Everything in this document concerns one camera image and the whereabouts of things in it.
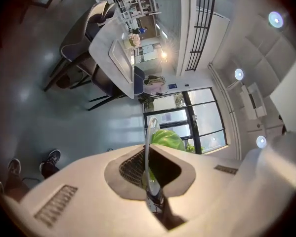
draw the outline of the white table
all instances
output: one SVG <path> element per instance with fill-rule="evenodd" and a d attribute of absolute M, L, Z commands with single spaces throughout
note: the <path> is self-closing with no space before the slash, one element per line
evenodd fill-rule
<path fill-rule="evenodd" d="M 120 72 L 116 64 L 109 57 L 109 50 L 114 40 L 119 40 L 124 47 L 122 35 L 125 37 L 128 32 L 123 23 L 115 18 L 104 25 L 97 33 L 92 43 L 90 44 L 88 51 L 92 58 L 97 62 L 102 71 L 108 76 L 108 78 L 128 97 L 134 98 L 133 94 L 133 82 L 129 83 L 123 74 Z M 129 51 L 124 48 L 127 57 L 130 60 Z"/>

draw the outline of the gray floor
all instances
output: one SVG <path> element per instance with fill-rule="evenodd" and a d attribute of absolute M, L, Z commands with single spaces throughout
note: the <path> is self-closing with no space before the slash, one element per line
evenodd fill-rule
<path fill-rule="evenodd" d="M 3 36 L 0 50 L 0 180 L 17 157 L 23 177 L 37 177 L 52 149 L 60 168 L 86 156 L 144 142 L 142 108 L 129 98 L 87 112 L 103 96 L 93 85 L 42 91 L 60 59 L 58 48 L 70 27 L 94 0 L 54 0 L 48 10 L 31 6 L 23 24 Z"/>

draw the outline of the glass door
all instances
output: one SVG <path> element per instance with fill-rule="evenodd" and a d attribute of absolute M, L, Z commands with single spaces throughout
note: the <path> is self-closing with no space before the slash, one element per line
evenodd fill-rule
<path fill-rule="evenodd" d="M 156 117 L 160 129 L 174 131 L 187 152 L 202 154 L 226 145 L 225 128 L 211 88 L 156 98 L 144 106 L 145 126 Z"/>

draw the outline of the black sneaker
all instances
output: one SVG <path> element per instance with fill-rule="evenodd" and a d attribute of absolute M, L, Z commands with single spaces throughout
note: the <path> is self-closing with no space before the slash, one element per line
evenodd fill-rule
<path fill-rule="evenodd" d="M 39 170 L 40 172 L 42 171 L 42 166 L 45 164 L 45 163 L 51 163 L 52 165 L 56 165 L 57 162 L 60 160 L 60 157 L 61 157 L 61 152 L 60 150 L 58 149 L 55 149 L 53 150 L 49 155 L 48 155 L 48 158 L 47 160 L 43 161 L 40 166 L 39 166 Z"/>
<path fill-rule="evenodd" d="M 8 174 L 18 175 L 20 174 L 21 166 L 19 159 L 11 159 L 7 166 Z"/>
<path fill-rule="evenodd" d="M 4 194 L 4 185 L 0 181 L 0 193 Z"/>

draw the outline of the handrail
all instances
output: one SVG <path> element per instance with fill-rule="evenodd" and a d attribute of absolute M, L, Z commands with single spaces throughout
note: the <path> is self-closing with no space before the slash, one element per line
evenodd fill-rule
<path fill-rule="evenodd" d="M 195 37 L 194 37 L 192 50 L 190 51 L 190 59 L 189 59 L 187 68 L 185 69 L 186 71 L 196 71 L 198 63 L 199 63 L 202 53 L 204 51 L 208 32 L 209 32 L 209 29 L 211 26 L 214 4 L 215 4 L 215 0 L 211 0 L 211 9 L 209 10 L 210 0 L 199 0 L 197 25 L 194 26 L 194 28 L 196 29 Z M 199 25 L 201 10 L 202 10 L 202 17 L 201 17 L 201 22 Z"/>

